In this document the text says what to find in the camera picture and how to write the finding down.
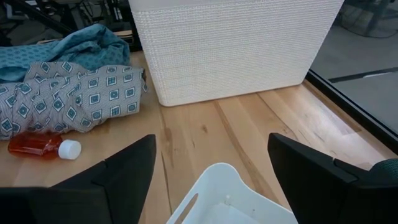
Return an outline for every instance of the white bottle cap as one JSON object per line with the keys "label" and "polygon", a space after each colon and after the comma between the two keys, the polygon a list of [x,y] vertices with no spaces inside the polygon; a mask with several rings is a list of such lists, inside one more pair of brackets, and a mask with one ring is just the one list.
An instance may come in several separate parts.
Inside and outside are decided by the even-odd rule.
{"label": "white bottle cap", "polygon": [[61,159],[76,159],[81,152],[81,144],[78,141],[64,140],[58,149]]}

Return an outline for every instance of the teal cloth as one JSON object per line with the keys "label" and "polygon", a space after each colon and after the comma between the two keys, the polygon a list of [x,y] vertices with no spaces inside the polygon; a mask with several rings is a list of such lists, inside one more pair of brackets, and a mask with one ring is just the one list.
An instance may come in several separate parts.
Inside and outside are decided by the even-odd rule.
{"label": "teal cloth", "polygon": [[46,44],[0,47],[0,83],[20,82],[34,62],[73,62],[88,70],[129,65],[129,46],[101,24]]}

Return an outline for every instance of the plastic bottle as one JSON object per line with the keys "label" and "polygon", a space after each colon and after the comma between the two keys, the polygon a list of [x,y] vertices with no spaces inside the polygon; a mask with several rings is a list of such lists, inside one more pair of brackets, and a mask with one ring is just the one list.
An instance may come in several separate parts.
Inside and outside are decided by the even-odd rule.
{"label": "plastic bottle", "polygon": [[13,137],[8,151],[19,157],[76,159],[81,152],[78,141],[62,140],[57,134],[22,133]]}

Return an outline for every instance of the folded clothing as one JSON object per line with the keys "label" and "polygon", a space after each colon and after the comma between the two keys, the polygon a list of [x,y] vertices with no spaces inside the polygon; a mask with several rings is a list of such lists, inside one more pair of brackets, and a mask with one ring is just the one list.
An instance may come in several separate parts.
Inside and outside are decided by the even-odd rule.
{"label": "folded clothing", "polygon": [[90,131],[108,118],[138,113],[144,69],[34,63],[22,83],[0,85],[0,139],[24,131]]}
{"label": "folded clothing", "polygon": [[74,62],[94,70],[129,65],[129,46],[101,24],[46,44],[0,47],[0,82],[21,82],[33,62]]}

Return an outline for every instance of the wooden table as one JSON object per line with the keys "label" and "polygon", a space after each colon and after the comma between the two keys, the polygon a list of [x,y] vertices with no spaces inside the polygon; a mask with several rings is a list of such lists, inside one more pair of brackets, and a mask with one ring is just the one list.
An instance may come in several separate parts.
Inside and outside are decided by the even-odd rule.
{"label": "wooden table", "polygon": [[[142,52],[135,66],[147,64]],[[311,84],[166,108],[150,93],[138,114],[108,120],[89,133],[71,132],[80,141],[75,161],[37,161],[8,154],[0,142],[0,186],[51,186],[65,180],[146,134],[156,134],[157,161],[140,223],[165,223],[199,175],[211,164],[227,162],[255,191],[289,208],[267,153],[268,135],[284,134],[325,154],[369,169],[397,157]]]}

